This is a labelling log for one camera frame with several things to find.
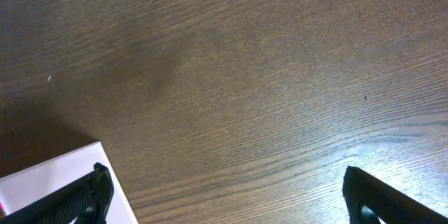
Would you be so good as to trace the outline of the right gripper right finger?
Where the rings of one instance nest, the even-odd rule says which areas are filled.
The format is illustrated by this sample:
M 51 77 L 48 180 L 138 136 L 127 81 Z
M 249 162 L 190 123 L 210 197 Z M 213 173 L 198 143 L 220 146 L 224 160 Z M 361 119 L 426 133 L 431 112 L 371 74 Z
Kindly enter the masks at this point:
M 447 217 L 358 167 L 346 168 L 342 193 L 350 224 L 447 222 Z

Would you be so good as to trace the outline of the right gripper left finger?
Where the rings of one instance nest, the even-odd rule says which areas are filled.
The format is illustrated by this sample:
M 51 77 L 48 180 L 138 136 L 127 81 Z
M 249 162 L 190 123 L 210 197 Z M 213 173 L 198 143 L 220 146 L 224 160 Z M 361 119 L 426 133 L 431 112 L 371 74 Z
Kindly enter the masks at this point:
M 93 171 L 1 219 L 1 224 L 106 224 L 114 186 L 109 169 Z

